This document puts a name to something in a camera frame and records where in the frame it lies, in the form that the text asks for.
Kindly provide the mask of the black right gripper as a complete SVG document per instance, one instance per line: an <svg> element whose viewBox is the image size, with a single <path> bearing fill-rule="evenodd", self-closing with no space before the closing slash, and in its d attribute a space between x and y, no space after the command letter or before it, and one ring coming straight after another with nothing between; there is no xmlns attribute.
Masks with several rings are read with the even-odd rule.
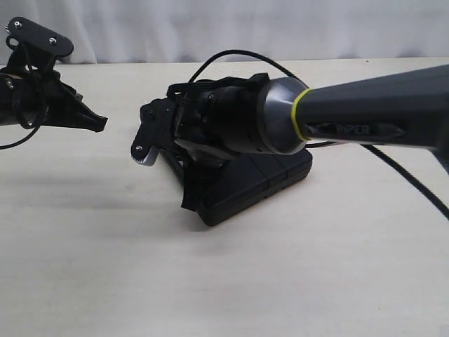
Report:
<svg viewBox="0 0 449 337"><path fill-rule="evenodd" d="M209 152L217 139L206 130L213 91L231 83L232 78L225 77L171 84L165 98L140 108L140 124L150 123L154 128L159 153L173 155L182 167L184 209L196 211L231 160Z"/></svg>

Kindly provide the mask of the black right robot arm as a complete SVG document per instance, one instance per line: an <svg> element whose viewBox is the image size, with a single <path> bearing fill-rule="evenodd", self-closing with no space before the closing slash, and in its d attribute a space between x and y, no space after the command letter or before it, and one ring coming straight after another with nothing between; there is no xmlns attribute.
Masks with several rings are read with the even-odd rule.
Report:
<svg viewBox="0 0 449 337"><path fill-rule="evenodd" d="M245 154L292 155L312 140L448 153L448 66L310 88L266 73L172 84L145 105L130 148L151 166L160 152L183 165L185 206Z"/></svg>

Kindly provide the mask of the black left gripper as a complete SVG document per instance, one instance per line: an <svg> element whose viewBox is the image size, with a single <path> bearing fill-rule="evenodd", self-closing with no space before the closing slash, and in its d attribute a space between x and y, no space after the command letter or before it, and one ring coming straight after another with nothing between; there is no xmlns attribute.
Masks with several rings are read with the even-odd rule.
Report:
<svg viewBox="0 0 449 337"><path fill-rule="evenodd" d="M77 128L96 133L107 118L82 105L76 91L49 67L1 68L1 125Z"/></svg>

